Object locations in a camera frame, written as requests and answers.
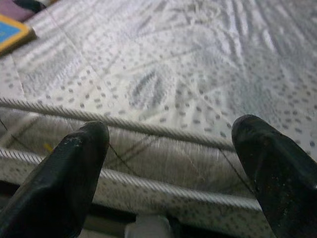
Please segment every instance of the yellow tablet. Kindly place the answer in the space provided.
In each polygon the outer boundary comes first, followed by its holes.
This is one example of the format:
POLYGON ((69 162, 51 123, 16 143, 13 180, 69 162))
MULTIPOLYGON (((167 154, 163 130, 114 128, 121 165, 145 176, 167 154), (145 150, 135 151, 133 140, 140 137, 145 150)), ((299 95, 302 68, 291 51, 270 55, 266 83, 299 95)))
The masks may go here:
POLYGON ((0 14, 0 56, 36 37, 32 28, 0 14))

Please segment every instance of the purple fabric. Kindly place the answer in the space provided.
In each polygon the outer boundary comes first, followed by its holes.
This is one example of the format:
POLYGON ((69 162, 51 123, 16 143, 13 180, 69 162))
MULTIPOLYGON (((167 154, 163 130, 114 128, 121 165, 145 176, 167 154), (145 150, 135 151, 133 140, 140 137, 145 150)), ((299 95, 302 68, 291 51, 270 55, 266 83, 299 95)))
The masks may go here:
POLYGON ((23 22, 33 16, 34 12, 19 7, 12 0, 0 0, 0 14, 23 22))

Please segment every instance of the black rubber tip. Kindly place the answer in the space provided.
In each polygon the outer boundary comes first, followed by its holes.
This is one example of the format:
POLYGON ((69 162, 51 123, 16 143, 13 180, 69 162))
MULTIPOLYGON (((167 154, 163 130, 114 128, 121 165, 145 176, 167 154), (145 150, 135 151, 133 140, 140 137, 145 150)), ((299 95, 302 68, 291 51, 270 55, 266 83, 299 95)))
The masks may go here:
POLYGON ((27 177, 0 214, 0 238, 80 234, 109 145, 99 121, 67 135, 27 177))
POLYGON ((317 237, 317 164, 256 116, 236 120, 232 141, 275 235, 317 237))

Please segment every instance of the mattress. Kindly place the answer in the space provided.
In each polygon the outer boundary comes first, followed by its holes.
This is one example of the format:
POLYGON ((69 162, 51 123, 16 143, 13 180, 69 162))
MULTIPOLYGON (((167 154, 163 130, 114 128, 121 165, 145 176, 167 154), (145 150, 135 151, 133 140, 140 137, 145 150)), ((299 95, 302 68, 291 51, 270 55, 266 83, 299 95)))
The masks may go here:
POLYGON ((21 183, 83 121, 116 119, 95 202, 273 237, 231 126, 257 115, 317 158, 316 23, 313 0, 60 0, 28 21, 37 40, 0 59, 1 179, 21 183))

